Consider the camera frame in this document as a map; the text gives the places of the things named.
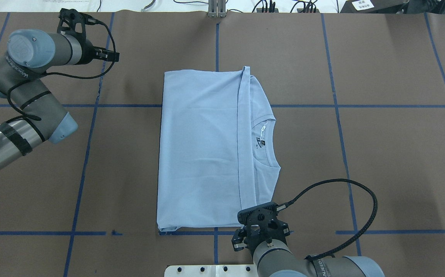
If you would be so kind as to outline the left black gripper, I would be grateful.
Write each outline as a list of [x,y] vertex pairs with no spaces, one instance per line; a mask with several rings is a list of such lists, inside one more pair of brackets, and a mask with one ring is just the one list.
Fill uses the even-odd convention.
[[107,62],[119,62],[119,52],[94,46],[89,40],[80,42],[82,54],[79,65],[89,64],[92,60],[103,60]]

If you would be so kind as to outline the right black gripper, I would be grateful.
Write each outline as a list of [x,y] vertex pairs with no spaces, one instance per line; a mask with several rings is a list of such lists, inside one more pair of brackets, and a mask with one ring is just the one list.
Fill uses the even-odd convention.
[[261,244],[269,246],[275,241],[281,241],[288,245],[286,237],[289,235],[289,224],[277,219],[271,219],[263,226],[244,226],[234,232],[232,238],[233,250],[242,251],[249,249],[255,252]]

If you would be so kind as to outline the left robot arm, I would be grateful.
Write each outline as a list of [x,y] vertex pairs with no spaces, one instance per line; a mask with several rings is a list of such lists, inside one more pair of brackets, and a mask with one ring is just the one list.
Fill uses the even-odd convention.
[[0,98],[18,113],[0,124],[0,170],[49,141],[57,144],[77,131],[78,124],[41,78],[58,65],[79,65],[93,59],[116,63],[119,53],[93,46],[64,32],[20,29],[11,33],[0,58]]

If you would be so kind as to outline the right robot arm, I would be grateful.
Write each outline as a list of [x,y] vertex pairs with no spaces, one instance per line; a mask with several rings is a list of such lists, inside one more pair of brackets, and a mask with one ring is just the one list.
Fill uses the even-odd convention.
[[342,256],[298,259],[286,244],[289,226],[279,220],[269,225],[244,226],[234,232],[234,251],[249,249],[259,277],[384,277],[369,257]]

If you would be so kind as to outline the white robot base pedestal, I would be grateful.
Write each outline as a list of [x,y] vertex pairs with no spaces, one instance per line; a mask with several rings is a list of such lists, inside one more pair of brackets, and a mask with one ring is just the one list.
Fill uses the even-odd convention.
[[168,266],[165,277],[257,277],[253,264]]

